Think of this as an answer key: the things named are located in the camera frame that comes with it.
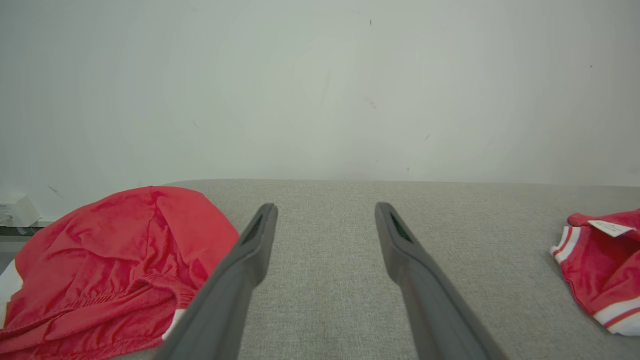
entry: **white power outlet box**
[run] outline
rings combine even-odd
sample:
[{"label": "white power outlet box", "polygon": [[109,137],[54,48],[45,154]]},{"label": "white power outlet box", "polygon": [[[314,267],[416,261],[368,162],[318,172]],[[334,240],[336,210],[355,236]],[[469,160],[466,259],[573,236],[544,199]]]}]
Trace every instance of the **white power outlet box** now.
[{"label": "white power outlet box", "polygon": [[40,219],[38,210],[25,195],[18,195],[8,199],[0,199],[0,219],[10,216],[12,219],[0,223],[3,226],[28,227]]}]

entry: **wall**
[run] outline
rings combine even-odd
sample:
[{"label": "wall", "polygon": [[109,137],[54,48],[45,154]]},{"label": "wall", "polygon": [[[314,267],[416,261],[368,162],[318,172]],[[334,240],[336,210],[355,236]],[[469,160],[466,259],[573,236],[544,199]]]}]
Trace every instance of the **wall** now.
[{"label": "wall", "polygon": [[3,1],[0,190],[640,186],[640,2]]}]

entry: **red clothing with white trim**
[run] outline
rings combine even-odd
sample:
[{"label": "red clothing with white trim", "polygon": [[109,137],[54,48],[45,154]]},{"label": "red clothing with white trim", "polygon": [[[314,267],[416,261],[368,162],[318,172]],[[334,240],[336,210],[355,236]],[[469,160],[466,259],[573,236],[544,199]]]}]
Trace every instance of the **red clothing with white trim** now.
[{"label": "red clothing with white trim", "polygon": [[17,254],[24,283],[6,306],[0,357],[108,359],[158,346],[237,238],[183,188],[128,190],[73,211]]},{"label": "red clothing with white trim", "polygon": [[[631,227],[612,237],[588,220]],[[611,333],[640,335],[640,209],[604,217],[576,213],[551,253],[582,309]]]}]

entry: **clothing tag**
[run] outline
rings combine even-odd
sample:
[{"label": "clothing tag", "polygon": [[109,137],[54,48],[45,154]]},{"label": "clothing tag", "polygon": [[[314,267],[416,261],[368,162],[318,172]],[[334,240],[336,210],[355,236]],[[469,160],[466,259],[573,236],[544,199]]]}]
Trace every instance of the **clothing tag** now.
[{"label": "clothing tag", "polygon": [[618,225],[618,224],[614,224],[612,222],[606,222],[606,221],[602,221],[602,220],[589,220],[587,221],[589,224],[593,225],[593,227],[603,231],[604,233],[607,233],[611,236],[613,236],[614,238],[618,235],[622,235],[624,233],[626,233],[629,230],[633,230],[633,227],[628,227],[628,226],[623,226],[623,225]]}]

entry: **gray tablecloth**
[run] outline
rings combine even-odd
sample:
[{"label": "gray tablecloth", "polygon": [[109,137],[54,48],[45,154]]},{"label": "gray tablecloth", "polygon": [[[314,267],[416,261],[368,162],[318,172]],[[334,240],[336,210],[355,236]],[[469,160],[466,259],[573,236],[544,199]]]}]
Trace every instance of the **gray tablecloth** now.
[{"label": "gray tablecloth", "polygon": [[[374,206],[390,202],[512,359],[639,359],[575,303],[549,254],[574,212],[640,207],[640,188],[533,184],[201,180],[242,231],[280,212],[271,264],[253,292],[240,359],[415,359],[388,278]],[[153,350],[129,356],[149,358]]]}]

